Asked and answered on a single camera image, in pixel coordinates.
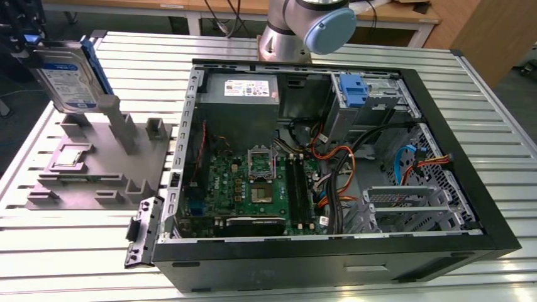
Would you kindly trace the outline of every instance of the slotted metal table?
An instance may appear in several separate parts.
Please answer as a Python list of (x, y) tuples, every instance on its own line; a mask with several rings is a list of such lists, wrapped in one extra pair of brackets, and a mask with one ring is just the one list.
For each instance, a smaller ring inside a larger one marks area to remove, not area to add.
[[(258, 57), (252, 39), (119, 32), (92, 39), (122, 110), (132, 113), (135, 122), (159, 116), (179, 123), (194, 58)], [(447, 50), (347, 45), (331, 55), (315, 56), (315, 62), (419, 71), (523, 249), (427, 283), (183, 294), (156, 268), (124, 269), (126, 228), (135, 211), (25, 208), (31, 186), (63, 136), (63, 115), (51, 104), (0, 180), (2, 301), (537, 299), (537, 148), (466, 58)], [(104, 120), (102, 115), (88, 116), (92, 121)], [(168, 156), (164, 167), (171, 160)]]

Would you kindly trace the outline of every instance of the hard drive label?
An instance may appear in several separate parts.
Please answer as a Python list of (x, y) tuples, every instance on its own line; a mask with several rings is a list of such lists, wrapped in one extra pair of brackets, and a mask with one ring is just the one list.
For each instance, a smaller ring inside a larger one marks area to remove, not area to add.
[(96, 99), (83, 82), (87, 77), (75, 64), (45, 64), (43, 72), (67, 106), (75, 108), (96, 107)]

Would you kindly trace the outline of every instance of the gray holder stand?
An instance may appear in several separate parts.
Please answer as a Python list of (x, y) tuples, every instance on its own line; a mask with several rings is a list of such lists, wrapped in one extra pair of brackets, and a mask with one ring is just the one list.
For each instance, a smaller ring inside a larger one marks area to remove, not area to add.
[(168, 152), (171, 125), (159, 118), (135, 124), (119, 98), (103, 96), (110, 123), (67, 115), (66, 136), (29, 195), (33, 210), (134, 210), (155, 196)]

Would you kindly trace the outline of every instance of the chip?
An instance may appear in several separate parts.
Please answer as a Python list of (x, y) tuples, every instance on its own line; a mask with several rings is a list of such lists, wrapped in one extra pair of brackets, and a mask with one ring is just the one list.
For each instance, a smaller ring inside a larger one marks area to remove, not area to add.
[(272, 184), (254, 184), (251, 194), (252, 203), (272, 203)]

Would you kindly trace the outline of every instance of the floor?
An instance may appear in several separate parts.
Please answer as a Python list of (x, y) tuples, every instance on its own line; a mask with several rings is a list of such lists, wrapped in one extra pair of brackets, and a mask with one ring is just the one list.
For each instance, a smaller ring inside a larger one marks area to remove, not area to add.
[[(75, 25), (67, 23), (62, 12), (47, 12), (47, 30), (55, 39), (78, 40), (94, 30), (131, 31), (143, 33), (188, 34), (187, 20), (156, 16), (115, 15), (80, 13)], [(234, 20), (227, 23), (232, 28)], [(263, 33), (264, 24), (248, 21), (248, 33), (242, 28), (238, 37), (255, 37)], [(211, 20), (203, 22), (203, 34), (223, 36)], [(38, 121), (50, 98), (41, 85), (30, 81), (14, 81), (6, 75), (13, 68), (0, 68), (0, 100), (13, 109), (10, 115), (0, 119), (0, 177)], [(519, 120), (534, 140), (537, 140), (537, 81), (510, 72), (495, 89), (511, 113)]]

